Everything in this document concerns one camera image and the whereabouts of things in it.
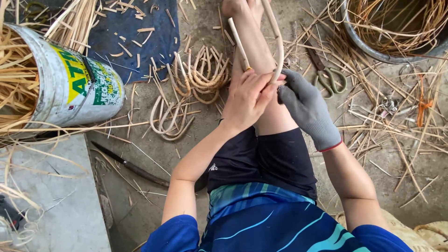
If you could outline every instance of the knife handle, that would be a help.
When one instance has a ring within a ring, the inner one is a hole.
[[[150,174],[149,172],[143,170],[142,168],[134,165],[131,162],[126,162],[126,163],[124,163],[124,165],[125,165],[126,168],[128,168],[129,170],[131,170],[132,172],[134,172],[138,176],[140,176],[140,177],[142,177],[142,178],[144,178],[144,179],[146,179],[148,181],[154,182],[154,183],[159,184],[159,185],[161,185],[163,187],[166,187],[166,188],[169,187],[169,182],[168,181],[164,180],[163,178],[159,178],[159,177],[156,177],[156,176]]]

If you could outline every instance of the hand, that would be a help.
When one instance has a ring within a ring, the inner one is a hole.
[[[234,96],[224,108],[226,113],[220,125],[237,135],[256,123],[277,90],[277,84],[268,84],[272,76],[273,73],[257,75],[254,70],[243,73],[235,83]]]
[[[282,79],[286,85],[278,88],[279,103],[286,105],[297,125],[311,136],[316,149],[323,152],[338,146],[341,136],[319,90],[289,69],[282,70],[279,80]]]

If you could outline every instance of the knife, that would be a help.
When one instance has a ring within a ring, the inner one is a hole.
[[[134,165],[133,163],[122,159],[121,157],[119,157],[115,153],[113,153],[110,150],[106,149],[105,147],[101,146],[99,143],[94,142],[94,141],[91,141],[91,142],[100,151],[104,152],[106,155],[108,155],[112,159],[116,160],[120,164],[123,164],[126,168],[128,168],[129,170],[131,170],[132,172],[134,172],[138,176],[140,176],[140,177],[142,177],[142,178],[144,178],[144,179],[146,179],[148,181],[151,181],[153,183],[159,184],[159,185],[161,185],[163,187],[166,187],[166,188],[169,187],[169,182],[164,180],[163,178],[156,177],[156,176],[150,174],[149,172],[143,170],[142,168]]]

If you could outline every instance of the red glove trim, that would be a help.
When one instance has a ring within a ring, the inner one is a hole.
[[[333,148],[336,148],[339,144],[341,144],[342,143],[342,137],[340,137],[340,142],[337,144],[337,145],[335,145],[335,146],[331,146],[330,148],[326,148],[326,149],[324,149],[324,150],[321,150],[321,151],[318,151],[318,152],[326,152],[326,151],[329,151],[329,150],[331,150],[331,149],[333,149]]]

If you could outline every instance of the gray work glove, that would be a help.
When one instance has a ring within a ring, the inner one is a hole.
[[[297,72],[289,69],[281,72],[286,75],[286,85],[278,88],[279,104],[286,105],[297,125],[311,136],[318,151],[338,146],[341,136],[319,90]]]

